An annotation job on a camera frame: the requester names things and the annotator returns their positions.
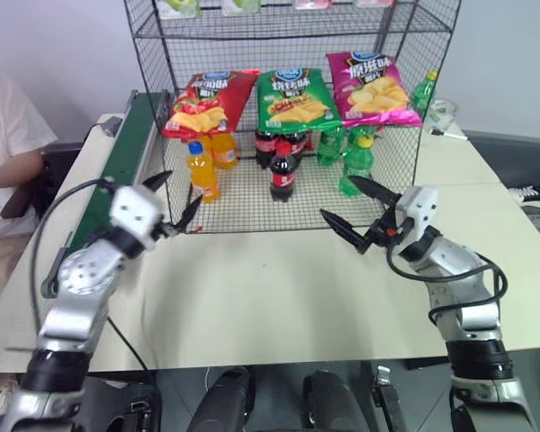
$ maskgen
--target metal wire rack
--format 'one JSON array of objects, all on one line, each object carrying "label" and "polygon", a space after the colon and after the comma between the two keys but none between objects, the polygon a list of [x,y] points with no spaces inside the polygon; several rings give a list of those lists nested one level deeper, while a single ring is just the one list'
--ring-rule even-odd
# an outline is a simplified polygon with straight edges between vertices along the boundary
[{"label": "metal wire rack", "polygon": [[[130,32],[157,126],[193,74],[258,68],[319,68],[331,88],[326,54],[370,50],[396,58],[402,83],[411,93],[431,69],[440,69],[455,28],[460,0],[397,1],[392,7],[357,8],[334,1],[332,8],[297,11],[290,0],[262,0],[260,13],[223,16],[219,0],[202,0],[202,16],[160,20],[156,0],[124,0]],[[219,171],[222,197],[204,205],[191,228],[202,232],[304,230],[326,228],[319,208],[337,212],[356,226],[367,226],[382,208],[364,197],[347,198],[337,189],[342,166],[324,168],[308,153],[287,203],[273,202],[269,173],[254,160],[257,127],[256,90],[235,136],[241,160],[230,172]],[[419,128],[386,127],[376,141],[372,176],[393,190],[412,185]],[[192,195],[185,166],[187,150],[175,139],[159,139],[168,183],[172,219]]]}]

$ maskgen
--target white table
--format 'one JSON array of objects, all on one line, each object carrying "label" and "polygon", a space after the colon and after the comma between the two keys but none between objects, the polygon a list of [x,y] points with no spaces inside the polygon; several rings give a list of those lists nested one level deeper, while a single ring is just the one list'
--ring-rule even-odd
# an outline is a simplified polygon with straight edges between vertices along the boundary
[{"label": "white table", "polygon": [[[94,129],[61,190],[98,176],[112,146]],[[507,349],[540,347],[540,235],[500,180],[469,142],[424,135],[416,184],[440,188],[433,225],[507,274],[501,303]],[[56,211],[40,249],[40,276],[88,197],[80,194]],[[23,371],[30,353],[10,348],[35,343],[28,258],[26,250],[0,301],[0,372]],[[427,318],[425,285],[393,274],[379,248],[359,256],[328,229],[162,241],[129,263],[110,313],[151,368],[446,353]],[[138,368],[106,326],[91,370]]]}]

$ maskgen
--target yellow bottle cap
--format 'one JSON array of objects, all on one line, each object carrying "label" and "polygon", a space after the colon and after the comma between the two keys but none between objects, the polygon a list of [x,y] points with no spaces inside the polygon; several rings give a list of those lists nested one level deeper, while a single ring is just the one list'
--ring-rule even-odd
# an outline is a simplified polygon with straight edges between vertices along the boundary
[{"label": "yellow bottle cap", "polygon": [[360,135],[356,144],[362,149],[369,149],[374,144],[374,135]]}]

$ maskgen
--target white wall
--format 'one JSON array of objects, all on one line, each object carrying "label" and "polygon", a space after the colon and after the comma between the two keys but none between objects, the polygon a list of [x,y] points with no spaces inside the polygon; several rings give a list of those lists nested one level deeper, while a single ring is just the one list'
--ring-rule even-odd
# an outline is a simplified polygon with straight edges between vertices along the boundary
[{"label": "white wall", "polygon": [[[0,1],[0,68],[62,142],[143,87],[121,0]],[[464,0],[437,91],[463,128],[540,138],[540,0]]]},{"label": "white wall", "polygon": [[540,138],[540,0],[464,0],[436,93],[463,129]]}]

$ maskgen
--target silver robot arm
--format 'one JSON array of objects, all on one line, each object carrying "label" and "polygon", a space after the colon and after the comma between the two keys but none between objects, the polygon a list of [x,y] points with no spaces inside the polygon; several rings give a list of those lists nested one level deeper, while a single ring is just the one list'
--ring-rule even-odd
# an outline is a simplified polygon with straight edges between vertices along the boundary
[{"label": "silver robot arm", "polygon": [[[363,193],[388,206],[385,214],[364,236],[337,215],[328,211],[322,215],[358,252],[364,253],[372,244],[386,248],[393,271],[426,283],[431,306],[428,316],[445,341],[454,372],[454,431],[537,431],[502,343],[496,300],[504,293],[506,276],[485,257],[443,237],[430,225],[437,210],[436,188],[411,187],[398,195],[372,180],[351,179]],[[414,272],[400,270],[393,263],[396,256],[406,260]],[[486,270],[495,274],[495,297],[484,285]],[[462,405],[455,407],[455,398]]]},{"label": "silver robot arm", "polygon": [[[145,184],[155,191],[169,174],[152,177]],[[110,210],[112,229],[68,256],[58,270],[58,297],[43,321],[1,432],[74,430],[71,418],[80,409],[82,385],[124,260],[153,249],[161,236],[183,232],[199,204],[200,198],[173,225],[162,221],[163,204],[146,186],[116,191]]]}]

